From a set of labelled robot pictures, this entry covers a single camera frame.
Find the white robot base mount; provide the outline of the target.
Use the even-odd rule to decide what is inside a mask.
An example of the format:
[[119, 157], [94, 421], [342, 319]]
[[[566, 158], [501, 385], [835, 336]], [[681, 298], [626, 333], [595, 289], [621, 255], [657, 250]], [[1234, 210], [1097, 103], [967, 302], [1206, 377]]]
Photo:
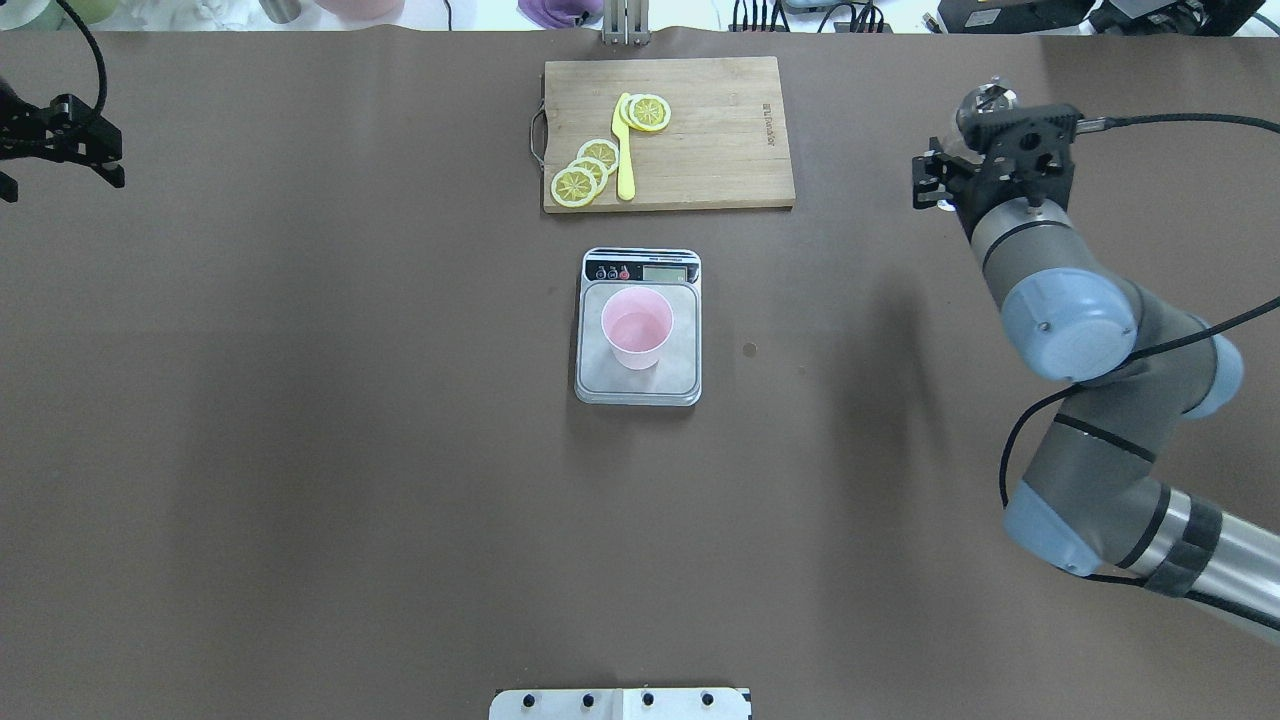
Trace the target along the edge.
[[508, 689], [490, 702], [489, 719], [753, 719], [749, 689], [634, 687]]

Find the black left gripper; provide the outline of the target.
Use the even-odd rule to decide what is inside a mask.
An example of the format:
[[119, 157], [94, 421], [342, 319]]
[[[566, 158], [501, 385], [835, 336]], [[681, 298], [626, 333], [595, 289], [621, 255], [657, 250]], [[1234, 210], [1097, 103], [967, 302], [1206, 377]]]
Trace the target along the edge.
[[87, 167], [114, 188], [125, 186], [122, 132], [72, 94], [38, 108], [1, 82], [1, 160], [42, 159]]

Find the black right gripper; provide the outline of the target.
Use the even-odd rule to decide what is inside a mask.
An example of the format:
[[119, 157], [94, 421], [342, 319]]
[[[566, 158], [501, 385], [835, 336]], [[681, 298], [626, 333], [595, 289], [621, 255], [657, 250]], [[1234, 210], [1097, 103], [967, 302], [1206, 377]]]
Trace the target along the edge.
[[956, 211], [966, 236], [998, 205], [1069, 208], [1071, 145], [1083, 114], [1068, 104], [977, 113], [911, 159], [911, 209]]

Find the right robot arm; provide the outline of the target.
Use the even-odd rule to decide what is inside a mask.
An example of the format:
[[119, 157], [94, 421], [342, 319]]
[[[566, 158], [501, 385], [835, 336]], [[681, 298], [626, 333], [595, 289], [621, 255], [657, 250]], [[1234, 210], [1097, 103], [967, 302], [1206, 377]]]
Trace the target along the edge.
[[1079, 135], [1166, 120], [1024, 106], [984, 85], [961, 101], [954, 136], [913, 159], [911, 202], [956, 215], [1009, 343], [1060, 383], [1005, 442], [1007, 536], [1070, 577], [1196, 603], [1276, 642], [1277, 534], [1152, 470], [1181, 423], [1239, 391], [1228, 332], [1277, 300], [1207, 323], [1108, 269], [1068, 215]]

